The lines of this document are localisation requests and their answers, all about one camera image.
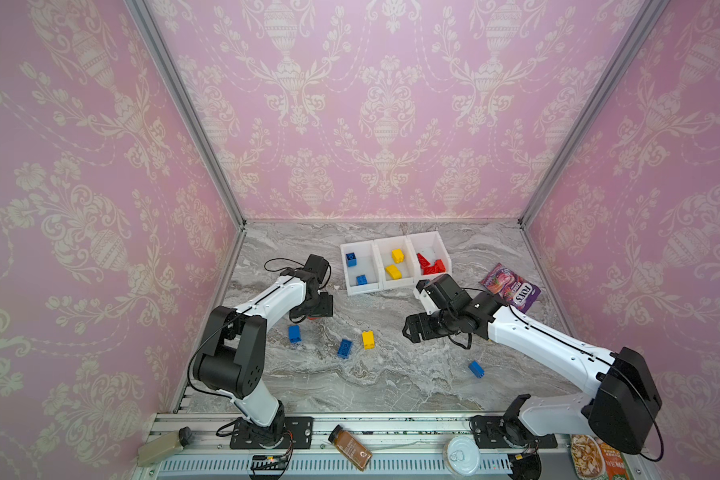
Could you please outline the blue long lego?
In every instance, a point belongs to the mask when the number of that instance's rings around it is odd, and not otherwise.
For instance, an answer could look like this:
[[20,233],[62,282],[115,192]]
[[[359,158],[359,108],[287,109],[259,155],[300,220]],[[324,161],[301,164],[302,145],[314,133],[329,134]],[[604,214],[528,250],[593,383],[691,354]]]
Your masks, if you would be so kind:
[[337,350],[337,356],[343,360],[348,359],[351,354],[352,346],[352,341],[348,339],[342,339]]

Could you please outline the blue lego front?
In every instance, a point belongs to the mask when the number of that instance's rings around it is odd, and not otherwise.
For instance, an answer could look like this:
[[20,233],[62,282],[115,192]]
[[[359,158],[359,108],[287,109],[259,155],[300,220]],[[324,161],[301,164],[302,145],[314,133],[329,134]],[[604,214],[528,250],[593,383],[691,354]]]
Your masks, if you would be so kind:
[[473,375],[477,378],[483,378],[485,375],[484,369],[481,367],[481,365],[477,361],[472,361],[469,364],[468,368],[473,373]]

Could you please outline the red long lego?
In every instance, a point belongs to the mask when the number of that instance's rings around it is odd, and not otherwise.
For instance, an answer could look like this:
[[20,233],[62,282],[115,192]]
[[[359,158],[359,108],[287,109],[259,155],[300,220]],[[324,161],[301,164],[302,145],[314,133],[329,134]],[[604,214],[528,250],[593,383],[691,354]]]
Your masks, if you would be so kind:
[[431,266],[430,261],[424,255],[417,253],[416,256],[421,269],[426,269]]

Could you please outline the yellow long lego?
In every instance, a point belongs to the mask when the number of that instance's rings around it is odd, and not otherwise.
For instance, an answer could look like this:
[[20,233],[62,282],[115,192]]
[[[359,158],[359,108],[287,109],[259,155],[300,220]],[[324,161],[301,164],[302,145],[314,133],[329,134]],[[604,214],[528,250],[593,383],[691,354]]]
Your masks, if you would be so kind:
[[396,265],[386,266],[385,271],[392,280],[400,280],[402,278],[402,273]]

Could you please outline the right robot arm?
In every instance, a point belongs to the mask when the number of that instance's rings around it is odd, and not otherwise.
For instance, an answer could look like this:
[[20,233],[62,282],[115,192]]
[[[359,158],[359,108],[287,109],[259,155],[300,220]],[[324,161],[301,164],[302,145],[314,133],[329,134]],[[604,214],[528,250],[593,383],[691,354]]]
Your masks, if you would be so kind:
[[613,352],[577,340],[488,293],[459,295],[455,302],[419,297],[424,312],[408,316],[402,329],[410,342],[476,335],[524,354],[577,388],[557,397],[517,396],[499,426],[509,443],[525,447],[547,435],[593,435],[638,455],[658,430],[662,400],[639,352],[628,347]]

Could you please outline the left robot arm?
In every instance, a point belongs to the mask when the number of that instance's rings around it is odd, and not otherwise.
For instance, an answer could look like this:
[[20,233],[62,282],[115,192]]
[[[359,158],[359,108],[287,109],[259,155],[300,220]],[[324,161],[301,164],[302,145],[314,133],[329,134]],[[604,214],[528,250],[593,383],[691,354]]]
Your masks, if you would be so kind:
[[279,270],[276,281],[235,307],[217,306],[209,314],[200,344],[187,365],[187,385],[198,393],[223,397],[240,416],[216,435],[230,448],[307,449],[310,417],[288,417],[262,376],[267,334],[283,317],[293,322],[333,315],[333,296],[325,290],[332,273],[325,258],[311,254],[303,264]]

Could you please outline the white left bin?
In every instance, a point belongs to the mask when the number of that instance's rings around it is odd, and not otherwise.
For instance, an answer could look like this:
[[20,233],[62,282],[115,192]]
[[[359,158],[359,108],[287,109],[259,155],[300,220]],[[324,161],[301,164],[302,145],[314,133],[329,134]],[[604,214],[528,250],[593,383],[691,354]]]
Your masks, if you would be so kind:
[[[344,243],[340,245],[341,258],[343,260],[344,279],[347,294],[356,296],[360,294],[373,293],[381,290],[382,280],[380,279],[378,262],[375,258],[374,244],[372,241],[360,241]],[[354,252],[357,257],[357,265],[348,267],[345,255]],[[368,283],[358,285],[356,277],[365,275]]]

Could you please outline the white bin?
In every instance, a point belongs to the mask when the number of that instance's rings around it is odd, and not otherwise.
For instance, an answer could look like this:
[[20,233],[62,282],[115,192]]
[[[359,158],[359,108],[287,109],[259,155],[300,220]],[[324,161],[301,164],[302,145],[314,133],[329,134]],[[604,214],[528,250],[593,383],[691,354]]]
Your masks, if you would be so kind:
[[[374,253],[378,262],[380,279],[382,280],[382,290],[409,288],[414,285],[414,257],[410,241],[407,236],[396,236],[377,239],[373,241]],[[401,249],[404,253],[405,260],[402,263],[395,264],[391,252],[395,249]],[[386,273],[385,267],[388,265],[396,265],[402,273],[400,280],[392,280]]]
[[[372,241],[360,241],[344,243],[340,245],[341,258],[343,260],[344,279],[347,294],[356,296],[360,294],[373,293],[381,290],[382,280],[380,279],[378,262],[375,258],[374,244]],[[357,265],[348,267],[345,255],[354,252],[357,257]],[[365,275],[368,283],[358,285],[356,277]]]
[[445,266],[447,271],[442,274],[451,274],[452,273],[452,260],[451,257],[445,247],[445,244],[442,240],[442,237],[439,232],[437,231],[430,231],[430,232],[421,232],[421,233],[414,233],[410,234],[408,236],[408,239],[410,241],[412,250],[413,250],[413,257],[414,257],[414,279],[416,281],[419,280],[430,280],[435,278],[436,276],[440,274],[435,275],[424,275],[422,272],[422,269],[420,268],[419,262],[417,260],[417,253],[421,253],[424,255],[430,263],[434,263],[436,260],[441,259]]

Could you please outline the purple candy bag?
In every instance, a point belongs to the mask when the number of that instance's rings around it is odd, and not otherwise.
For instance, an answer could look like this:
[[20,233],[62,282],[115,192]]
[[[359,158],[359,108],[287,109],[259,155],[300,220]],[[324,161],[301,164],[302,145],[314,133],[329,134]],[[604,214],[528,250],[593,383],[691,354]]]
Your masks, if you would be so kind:
[[538,299],[541,289],[512,269],[497,263],[480,281],[487,291],[500,296],[520,312],[526,313]]

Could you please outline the white middle bin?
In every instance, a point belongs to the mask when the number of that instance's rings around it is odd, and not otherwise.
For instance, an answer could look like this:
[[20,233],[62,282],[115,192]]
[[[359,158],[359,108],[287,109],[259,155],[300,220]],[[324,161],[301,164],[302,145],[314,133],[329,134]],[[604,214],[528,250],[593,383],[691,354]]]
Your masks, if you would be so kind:
[[[373,241],[374,253],[378,262],[380,279],[382,280],[382,290],[409,288],[414,285],[414,257],[410,241],[407,236],[396,236],[377,239]],[[395,264],[391,252],[395,249],[401,249],[404,253],[405,260],[402,263]],[[392,280],[386,273],[385,267],[388,265],[396,265],[402,273],[400,280]]]

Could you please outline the brown spice jar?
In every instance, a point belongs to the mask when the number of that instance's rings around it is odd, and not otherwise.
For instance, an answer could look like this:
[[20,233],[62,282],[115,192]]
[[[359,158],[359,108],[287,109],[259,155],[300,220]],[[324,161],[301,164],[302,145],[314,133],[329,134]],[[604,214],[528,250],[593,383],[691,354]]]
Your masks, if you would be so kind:
[[370,464],[372,452],[341,425],[334,427],[328,441],[360,471],[365,471]]

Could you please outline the food packet bag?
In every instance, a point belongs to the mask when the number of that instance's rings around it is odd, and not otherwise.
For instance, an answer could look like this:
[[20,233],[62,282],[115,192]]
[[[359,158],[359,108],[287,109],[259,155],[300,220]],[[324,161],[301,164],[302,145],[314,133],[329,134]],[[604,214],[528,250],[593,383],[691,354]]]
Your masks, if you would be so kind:
[[601,439],[572,435],[570,452],[574,471],[582,480],[629,480],[631,474],[623,455]]

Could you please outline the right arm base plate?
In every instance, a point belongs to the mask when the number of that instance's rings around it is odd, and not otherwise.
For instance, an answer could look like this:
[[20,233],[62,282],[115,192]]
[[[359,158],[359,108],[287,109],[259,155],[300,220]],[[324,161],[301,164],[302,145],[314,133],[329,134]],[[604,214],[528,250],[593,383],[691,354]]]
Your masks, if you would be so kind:
[[534,436],[518,420],[504,421],[502,416],[475,415],[469,419],[470,432],[480,449],[555,449],[554,435]]

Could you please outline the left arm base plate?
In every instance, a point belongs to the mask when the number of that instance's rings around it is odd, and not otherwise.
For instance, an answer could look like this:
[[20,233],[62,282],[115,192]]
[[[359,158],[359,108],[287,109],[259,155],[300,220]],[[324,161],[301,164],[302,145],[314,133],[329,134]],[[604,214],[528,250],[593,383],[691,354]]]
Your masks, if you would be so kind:
[[309,449],[313,423],[313,417],[296,416],[262,427],[239,418],[232,424],[229,447],[231,450]]

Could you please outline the aluminium front rail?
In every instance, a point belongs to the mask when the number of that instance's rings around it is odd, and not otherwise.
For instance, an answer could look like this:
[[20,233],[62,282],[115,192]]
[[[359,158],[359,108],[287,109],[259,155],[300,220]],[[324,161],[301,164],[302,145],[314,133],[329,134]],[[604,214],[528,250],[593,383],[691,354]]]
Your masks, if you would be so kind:
[[[217,436],[232,413],[160,414],[148,438],[156,440],[182,427],[191,429],[181,451],[149,466],[139,466],[135,479],[451,479],[446,466],[447,444],[474,438],[470,412],[314,413],[310,428],[297,433],[310,438],[307,449],[287,450],[283,439],[275,448],[232,449],[229,437]],[[354,466],[329,440],[342,426],[372,454],[365,469]]]

